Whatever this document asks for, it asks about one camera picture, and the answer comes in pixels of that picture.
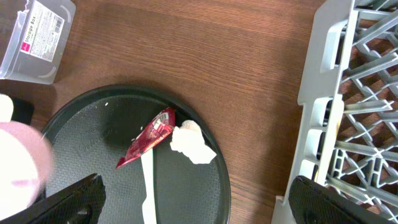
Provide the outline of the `red sauce packet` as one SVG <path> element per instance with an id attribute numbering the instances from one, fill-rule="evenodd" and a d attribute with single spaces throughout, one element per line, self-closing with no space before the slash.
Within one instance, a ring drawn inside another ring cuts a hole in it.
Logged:
<path id="1" fill-rule="evenodd" d="M 158 145 L 174 131 L 175 110 L 168 107 L 162 110 L 136 137 L 129 146 L 127 153 L 121 157 L 116 168 L 140 158 L 149 149 Z"/>

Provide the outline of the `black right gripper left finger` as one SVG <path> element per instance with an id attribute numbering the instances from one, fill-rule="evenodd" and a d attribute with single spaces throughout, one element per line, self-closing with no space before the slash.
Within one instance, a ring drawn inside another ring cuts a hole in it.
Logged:
<path id="1" fill-rule="evenodd" d="M 1 221 L 2 224 L 97 224 L 106 201 L 102 176 L 91 174 Z"/>

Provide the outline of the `pink bowl with grains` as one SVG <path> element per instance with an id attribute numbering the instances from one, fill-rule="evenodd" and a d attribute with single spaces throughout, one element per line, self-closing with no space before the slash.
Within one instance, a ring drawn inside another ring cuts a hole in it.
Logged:
<path id="1" fill-rule="evenodd" d="M 14 104 L 1 95 L 1 219 L 31 206 L 49 180 L 51 145 L 41 132 L 13 121 Z"/>

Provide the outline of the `white tissue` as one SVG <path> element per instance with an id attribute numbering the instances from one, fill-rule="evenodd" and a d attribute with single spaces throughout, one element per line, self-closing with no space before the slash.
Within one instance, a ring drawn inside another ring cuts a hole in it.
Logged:
<path id="1" fill-rule="evenodd" d="M 205 144 L 200 126 L 193 120 L 174 127 L 170 147 L 188 157 L 193 164 L 209 164 L 216 157 L 216 152 Z"/>

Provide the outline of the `mint green plastic knife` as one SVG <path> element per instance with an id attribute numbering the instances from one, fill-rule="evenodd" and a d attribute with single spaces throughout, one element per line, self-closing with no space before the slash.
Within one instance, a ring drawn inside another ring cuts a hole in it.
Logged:
<path id="1" fill-rule="evenodd" d="M 154 193 L 154 155 L 153 148 L 141 156 L 142 171 L 146 188 L 146 198 L 142 203 L 142 216 L 145 224 L 157 224 Z"/>

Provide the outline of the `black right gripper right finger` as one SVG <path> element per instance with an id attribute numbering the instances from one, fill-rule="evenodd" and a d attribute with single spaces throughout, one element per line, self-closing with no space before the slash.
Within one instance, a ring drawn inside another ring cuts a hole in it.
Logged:
<path id="1" fill-rule="evenodd" d="M 297 224 L 390 223 L 302 175 L 290 186 L 289 205 Z"/>

